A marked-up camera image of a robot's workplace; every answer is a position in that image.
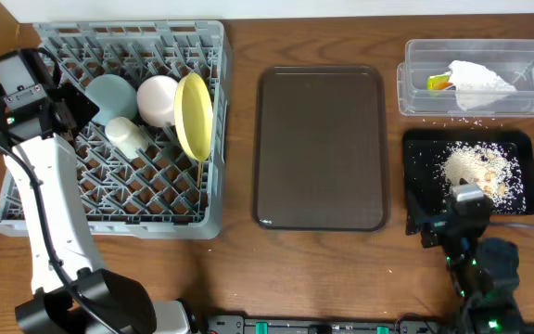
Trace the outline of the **white tissue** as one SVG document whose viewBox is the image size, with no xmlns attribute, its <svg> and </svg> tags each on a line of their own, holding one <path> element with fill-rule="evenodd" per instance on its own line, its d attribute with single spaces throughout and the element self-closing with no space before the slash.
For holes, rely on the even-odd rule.
<svg viewBox="0 0 534 334">
<path fill-rule="evenodd" d="M 456 103 L 462 110 L 487 106 L 517 91 L 512 84 L 483 65 L 454 60 L 449 69 L 449 82 L 455 87 Z"/>
</svg>

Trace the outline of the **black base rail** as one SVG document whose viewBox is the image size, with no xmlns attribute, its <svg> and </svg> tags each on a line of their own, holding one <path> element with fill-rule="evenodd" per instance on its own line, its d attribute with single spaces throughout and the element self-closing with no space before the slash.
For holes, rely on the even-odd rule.
<svg viewBox="0 0 534 334">
<path fill-rule="evenodd" d="M 215 315 L 207 321 L 209 334 L 449 334 L 477 333 L 458 326 L 454 320 L 403 315 L 386 321 L 343 321 L 300 318 L 256 318 L 242 315 Z"/>
</svg>

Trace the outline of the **grey dishwasher rack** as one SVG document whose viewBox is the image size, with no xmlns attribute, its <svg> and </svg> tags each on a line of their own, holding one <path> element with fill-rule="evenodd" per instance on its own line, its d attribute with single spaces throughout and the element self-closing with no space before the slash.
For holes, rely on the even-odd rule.
<svg viewBox="0 0 534 334">
<path fill-rule="evenodd" d="M 224 143 L 232 87 L 232 49 L 217 20 L 62 22 L 35 25 L 41 44 L 57 59 L 63 83 L 84 89 L 115 74 L 138 86 L 155 75 L 181 79 L 194 72 L 213 106 L 211 154 L 198 162 L 181 149 L 174 128 L 146 123 L 148 142 L 127 160 L 90 123 L 76 136 L 77 177 L 90 230 L 95 235 L 160 239 L 211 239 L 221 231 Z"/>
</svg>

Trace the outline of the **light blue bowl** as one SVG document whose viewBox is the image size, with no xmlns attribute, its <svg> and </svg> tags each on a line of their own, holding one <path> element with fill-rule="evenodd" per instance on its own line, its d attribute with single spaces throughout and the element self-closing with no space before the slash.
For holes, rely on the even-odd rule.
<svg viewBox="0 0 534 334">
<path fill-rule="evenodd" d="M 84 93 L 99 108 L 92 119 L 96 124 L 106 126 L 118 117 L 132 120 L 138 112 L 135 89 L 118 75 L 96 77 L 86 86 Z"/>
</svg>

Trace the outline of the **black tray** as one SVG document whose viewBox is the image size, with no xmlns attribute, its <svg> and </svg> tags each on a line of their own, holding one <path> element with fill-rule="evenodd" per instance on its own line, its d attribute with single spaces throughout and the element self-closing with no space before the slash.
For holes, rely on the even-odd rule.
<svg viewBox="0 0 534 334">
<path fill-rule="evenodd" d="M 487 148 L 509 164 L 504 197 L 493 201 L 494 215 L 534 214 L 534 157 L 530 138 L 518 130 L 412 129 L 402 139 L 405 192 L 424 213 L 444 210 L 451 181 L 442 165 L 458 148 Z"/>
</svg>

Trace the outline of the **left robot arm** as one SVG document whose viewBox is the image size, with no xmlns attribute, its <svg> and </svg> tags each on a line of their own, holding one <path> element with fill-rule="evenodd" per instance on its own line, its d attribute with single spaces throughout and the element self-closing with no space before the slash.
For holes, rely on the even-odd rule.
<svg viewBox="0 0 534 334">
<path fill-rule="evenodd" d="M 109 271 L 91 234 L 77 179 L 75 136 L 97 106 L 44 48 L 0 56 L 0 152 L 19 192 L 32 252 L 32 299 L 17 306 L 24 333 L 198 331 L 177 299 L 152 302 L 137 281 Z"/>
</svg>

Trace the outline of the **clear plastic container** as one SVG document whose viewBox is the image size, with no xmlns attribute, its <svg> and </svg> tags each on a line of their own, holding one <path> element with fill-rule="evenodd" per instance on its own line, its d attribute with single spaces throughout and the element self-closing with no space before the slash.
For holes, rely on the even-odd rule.
<svg viewBox="0 0 534 334">
<path fill-rule="evenodd" d="M 487 106 L 462 110 L 455 89 L 426 88 L 427 78 L 450 71 L 454 60 L 483 65 L 517 91 Z M 397 68 L 397 96 L 405 116 L 534 118 L 534 40 L 412 39 Z"/>
</svg>

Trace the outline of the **pile of rice scraps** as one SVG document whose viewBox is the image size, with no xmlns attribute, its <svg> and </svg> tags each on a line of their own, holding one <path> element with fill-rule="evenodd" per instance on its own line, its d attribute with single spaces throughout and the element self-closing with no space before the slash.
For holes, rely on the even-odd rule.
<svg viewBox="0 0 534 334">
<path fill-rule="evenodd" d="M 405 188 L 428 214 L 442 211 L 453 186 L 476 184 L 493 202 L 494 214 L 523 214 L 523 171 L 512 143 L 410 140 L 404 147 Z"/>
</svg>

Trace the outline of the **pink bowl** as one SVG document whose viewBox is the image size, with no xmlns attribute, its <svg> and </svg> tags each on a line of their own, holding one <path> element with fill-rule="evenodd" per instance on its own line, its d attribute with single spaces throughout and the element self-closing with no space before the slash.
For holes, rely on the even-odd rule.
<svg viewBox="0 0 534 334">
<path fill-rule="evenodd" d="M 141 83 L 137 106 L 141 118 L 155 127 L 175 125 L 174 99 L 178 83 L 169 76 L 156 75 Z"/>
</svg>

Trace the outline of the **white cup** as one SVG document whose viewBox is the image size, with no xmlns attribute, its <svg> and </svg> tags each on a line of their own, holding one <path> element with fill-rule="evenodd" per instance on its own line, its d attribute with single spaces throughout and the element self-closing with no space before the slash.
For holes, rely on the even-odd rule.
<svg viewBox="0 0 534 334">
<path fill-rule="evenodd" d="M 105 135 L 128 160 L 137 159 L 138 151 L 145 152 L 148 148 L 140 129 L 125 117 L 111 119 L 105 127 Z"/>
</svg>

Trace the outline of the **green orange snack wrapper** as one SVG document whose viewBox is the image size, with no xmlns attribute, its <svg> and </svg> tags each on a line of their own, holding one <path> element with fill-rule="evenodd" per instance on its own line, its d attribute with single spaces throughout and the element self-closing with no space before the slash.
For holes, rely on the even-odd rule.
<svg viewBox="0 0 534 334">
<path fill-rule="evenodd" d="M 451 72 L 431 75 L 427 78 L 426 88 L 430 91 L 454 90 L 455 85 L 451 82 Z"/>
</svg>

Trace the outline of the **yellow plate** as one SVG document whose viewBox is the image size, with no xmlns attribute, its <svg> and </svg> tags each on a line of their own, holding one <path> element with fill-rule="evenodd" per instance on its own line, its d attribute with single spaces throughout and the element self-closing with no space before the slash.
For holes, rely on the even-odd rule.
<svg viewBox="0 0 534 334">
<path fill-rule="evenodd" d="M 193 160 L 205 161 L 211 151 L 213 106 L 200 75 L 190 72 L 178 83 L 174 119 L 184 153 Z"/>
</svg>

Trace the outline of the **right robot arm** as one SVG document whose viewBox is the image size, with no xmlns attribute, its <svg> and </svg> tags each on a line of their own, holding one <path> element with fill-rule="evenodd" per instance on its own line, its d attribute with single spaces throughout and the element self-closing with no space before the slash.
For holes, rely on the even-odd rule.
<svg viewBox="0 0 534 334">
<path fill-rule="evenodd" d="M 493 203 L 473 185 L 457 186 L 429 215 L 406 192 L 406 233 L 425 248 L 441 247 L 453 289 L 463 301 L 439 333 L 521 333 L 524 321 L 514 298 L 519 286 L 518 247 L 502 238 L 483 238 Z"/>
</svg>

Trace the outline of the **brown serving tray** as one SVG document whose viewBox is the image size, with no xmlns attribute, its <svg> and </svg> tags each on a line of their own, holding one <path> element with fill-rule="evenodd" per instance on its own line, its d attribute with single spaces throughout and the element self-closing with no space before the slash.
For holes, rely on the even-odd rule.
<svg viewBox="0 0 534 334">
<path fill-rule="evenodd" d="M 374 232 L 390 216 L 385 92 L 371 66 L 278 66 L 257 99 L 252 218 Z"/>
</svg>

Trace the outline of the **wooden chopstick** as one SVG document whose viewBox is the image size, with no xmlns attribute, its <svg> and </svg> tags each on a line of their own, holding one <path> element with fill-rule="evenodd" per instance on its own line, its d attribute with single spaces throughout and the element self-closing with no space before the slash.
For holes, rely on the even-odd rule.
<svg viewBox="0 0 534 334">
<path fill-rule="evenodd" d="M 201 189 L 203 176 L 203 161 L 199 161 L 197 164 L 197 188 Z"/>
</svg>

